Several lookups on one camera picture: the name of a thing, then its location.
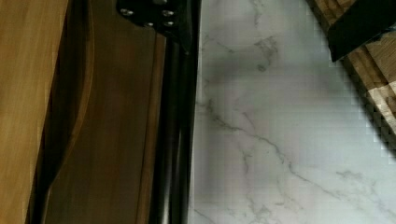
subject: white marble surface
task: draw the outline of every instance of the white marble surface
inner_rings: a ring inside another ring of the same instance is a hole
[[[396,223],[396,166],[304,0],[204,0],[191,224]]]

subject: screw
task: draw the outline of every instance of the screw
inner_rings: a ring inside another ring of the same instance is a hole
[[[152,27],[154,25],[154,23],[152,23],[152,22],[146,22],[145,23],[145,26],[146,27]]]
[[[129,9],[126,9],[126,8],[122,8],[122,9],[120,10],[120,13],[121,13],[123,16],[132,16],[132,15],[134,15],[134,13],[132,12],[132,10],[129,10]]]
[[[171,26],[174,25],[174,23],[172,21],[166,21],[166,22],[163,23],[163,25],[167,26],[167,27],[171,27]]]
[[[175,15],[175,12],[169,11],[169,10],[164,10],[164,11],[163,11],[163,15],[164,15],[165,17],[171,17],[171,16]]]

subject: wooden surface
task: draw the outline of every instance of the wooden surface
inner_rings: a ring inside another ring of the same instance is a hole
[[[24,223],[67,0],[0,1],[0,223]]]
[[[86,113],[93,68],[88,7],[86,1],[68,3],[26,223],[39,223],[46,192]]]
[[[356,0],[306,0],[325,33]],[[349,53],[343,65],[359,85],[359,91],[373,106],[386,140],[396,139],[396,33]]]
[[[122,18],[113,1],[88,3],[91,85],[82,91],[86,100],[49,190],[45,223],[145,223],[164,38]]]

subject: black metal rail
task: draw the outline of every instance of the black metal rail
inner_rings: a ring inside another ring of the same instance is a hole
[[[395,31],[395,0],[357,0],[329,28],[329,48],[332,61],[338,61],[361,45],[380,39]]]
[[[167,43],[149,224],[186,224],[188,219],[201,0],[191,2],[190,53]]]

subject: metal bracket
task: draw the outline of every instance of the metal bracket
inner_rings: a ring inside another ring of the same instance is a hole
[[[332,61],[338,61],[361,45],[379,40],[383,34],[395,31],[396,0],[357,0],[329,28],[329,48]]]
[[[190,52],[191,0],[118,0],[117,11],[135,25],[151,27]]]

